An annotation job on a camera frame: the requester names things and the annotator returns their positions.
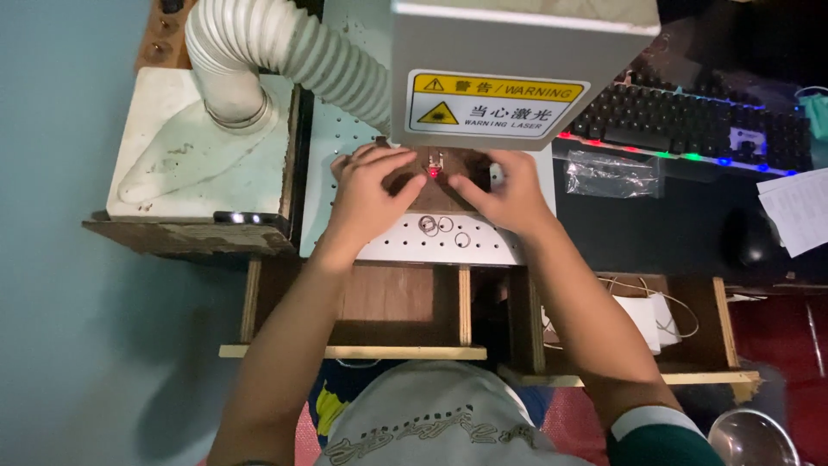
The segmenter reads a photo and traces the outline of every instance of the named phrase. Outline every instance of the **black desk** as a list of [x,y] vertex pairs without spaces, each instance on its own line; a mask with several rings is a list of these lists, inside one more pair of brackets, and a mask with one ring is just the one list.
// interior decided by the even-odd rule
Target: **black desk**
[[[557,139],[552,147],[556,156],[569,148],[589,150],[572,144]],[[793,271],[797,279],[828,283],[828,245],[757,269],[725,263],[719,247],[725,217],[737,207],[760,205],[756,181],[730,174],[712,182],[667,177],[661,199],[613,199],[567,194],[566,162],[555,161],[558,218],[593,270],[699,274],[734,284],[781,283]]]

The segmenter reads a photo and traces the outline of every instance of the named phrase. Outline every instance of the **hand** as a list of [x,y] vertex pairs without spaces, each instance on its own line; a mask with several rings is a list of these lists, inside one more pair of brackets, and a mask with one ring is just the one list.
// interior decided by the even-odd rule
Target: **hand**
[[383,178],[415,158],[411,149],[379,147],[376,143],[358,148],[354,155],[337,157],[330,170],[339,188],[325,230],[325,244],[353,262],[370,240],[391,228],[420,194],[426,175],[408,180],[394,197],[383,187]]
[[489,150],[487,154],[503,169],[503,186],[488,194],[462,175],[449,177],[449,185],[492,223],[520,236],[545,220],[555,219],[543,199],[533,156],[508,150]]

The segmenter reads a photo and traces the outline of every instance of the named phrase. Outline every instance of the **blue wall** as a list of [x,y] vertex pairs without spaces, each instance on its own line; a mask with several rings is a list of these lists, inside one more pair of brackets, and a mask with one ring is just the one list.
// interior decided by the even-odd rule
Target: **blue wall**
[[146,0],[0,12],[0,464],[191,466],[236,362],[244,276],[80,227],[104,208]]

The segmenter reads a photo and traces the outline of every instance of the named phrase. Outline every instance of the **white flexible duct hose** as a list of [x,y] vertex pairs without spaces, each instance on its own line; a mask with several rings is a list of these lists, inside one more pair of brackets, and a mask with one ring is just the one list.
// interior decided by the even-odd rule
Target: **white flexible duct hose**
[[199,0],[185,29],[193,71],[220,124],[244,126],[261,118],[261,66],[390,134],[388,70],[294,2]]

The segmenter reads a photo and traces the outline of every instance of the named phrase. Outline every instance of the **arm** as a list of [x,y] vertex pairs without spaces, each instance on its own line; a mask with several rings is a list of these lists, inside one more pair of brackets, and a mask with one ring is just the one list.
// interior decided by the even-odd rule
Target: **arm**
[[595,278],[541,194],[535,159],[489,152],[503,168],[502,191],[487,194],[468,178],[449,184],[494,224],[520,236],[547,316],[575,363],[605,428],[641,405],[681,410],[633,320]]
[[381,181],[415,156],[405,148],[369,144],[334,160],[339,190],[328,228],[242,360],[209,466],[293,464],[296,422],[325,355],[351,266],[414,202],[426,179],[412,178],[396,197]]

